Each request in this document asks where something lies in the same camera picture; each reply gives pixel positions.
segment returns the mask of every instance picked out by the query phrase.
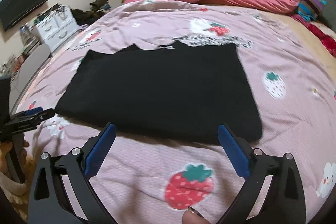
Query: black t-shirt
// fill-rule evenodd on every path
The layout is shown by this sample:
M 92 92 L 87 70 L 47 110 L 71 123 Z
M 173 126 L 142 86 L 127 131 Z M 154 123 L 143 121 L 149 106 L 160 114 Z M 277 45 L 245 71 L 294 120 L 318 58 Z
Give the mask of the black t-shirt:
M 262 133 L 233 43 L 89 50 L 55 109 L 101 127 L 112 122 L 122 131 L 206 144 L 219 144 L 222 123 L 249 142 Z

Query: red strawberry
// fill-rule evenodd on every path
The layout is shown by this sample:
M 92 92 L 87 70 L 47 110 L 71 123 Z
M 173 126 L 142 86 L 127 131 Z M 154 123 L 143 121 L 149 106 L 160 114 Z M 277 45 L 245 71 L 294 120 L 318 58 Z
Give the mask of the red strawberry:
M 29 105 L 28 110 L 33 109 L 35 104 L 36 104 L 36 100 Z
M 213 191 L 212 170 L 204 165 L 188 165 L 186 171 L 173 175 L 166 188 L 165 200 L 174 209 L 184 210 L 202 201 Z
M 217 35 L 223 35 L 229 32 L 229 29 L 226 27 L 214 26 L 209 29 L 210 32 L 216 32 Z
M 89 42 L 91 40 L 94 40 L 98 35 L 100 34 L 100 31 L 96 31 L 95 33 L 93 33 L 90 37 L 88 37 L 86 39 L 86 42 Z

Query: bed mattress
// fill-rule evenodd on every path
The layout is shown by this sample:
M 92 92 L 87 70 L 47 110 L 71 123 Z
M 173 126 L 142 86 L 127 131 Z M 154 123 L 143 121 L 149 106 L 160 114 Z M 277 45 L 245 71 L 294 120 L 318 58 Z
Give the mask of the bed mattress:
M 336 62 L 317 37 L 290 17 L 179 1 L 144 0 L 122 5 L 51 59 L 17 111 L 55 107 L 88 49 L 111 54 L 136 44 L 154 50 L 176 39 L 196 47 L 209 43 L 238 46 L 263 126 L 262 138 L 252 146 L 268 155 L 294 155 L 308 222 L 336 182 Z M 98 133 L 99 128 L 55 116 L 27 133 L 26 139 L 38 160 L 44 151 L 66 154 Z M 182 181 L 180 197 L 171 194 L 170 182 L 190 169 L 206 175 L 206 184 L 193 186 L 198 190 L 191 193 Z M 270 179 L 266 179 L 250 216 L 258 214 Z M 90 182 L 118 223 L 170 224 L 180 223 L 188 206 L 211 223 L 217 222 L 244 179 L 236 175 L 220 146 L 118 132 L 100 172 Z M 74 194 L 68 193 L 76 213 L 85 218 Z

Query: wall-mounted tv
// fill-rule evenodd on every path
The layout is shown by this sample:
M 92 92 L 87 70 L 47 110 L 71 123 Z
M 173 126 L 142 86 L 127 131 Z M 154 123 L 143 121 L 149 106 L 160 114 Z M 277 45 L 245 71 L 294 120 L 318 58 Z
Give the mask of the wall-mounted tv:
M 40 7 L 47 0 L 0 0 L 0 21 L 5 31 Z

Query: silver bolt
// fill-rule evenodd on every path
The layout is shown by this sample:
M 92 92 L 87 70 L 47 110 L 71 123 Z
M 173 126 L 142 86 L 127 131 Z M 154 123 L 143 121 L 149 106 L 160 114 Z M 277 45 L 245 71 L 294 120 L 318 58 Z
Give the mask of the silver bolt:
M 48 158 L 48 153 L 44 152 L 42 155 L 41 155 L 41 159 L 45 160 L 46 158 Z
M 73 155 L 78 155 L 80 152 L 81 152 L 81 150 L 80 150 L 79 148 L 74 148 L 74 149 L 71 151 L 71 154 L 73 154 Z
M 253 150 L 253 153 L 257 156 L 261 156 L 263 154 L 263 151 L 259 148 L 256 148 Z
M 286 153 L 285 154 L 286 158 L 289 159 L 289 160 L 292 160 L 293 159 L 293 155 L 291 153 Z

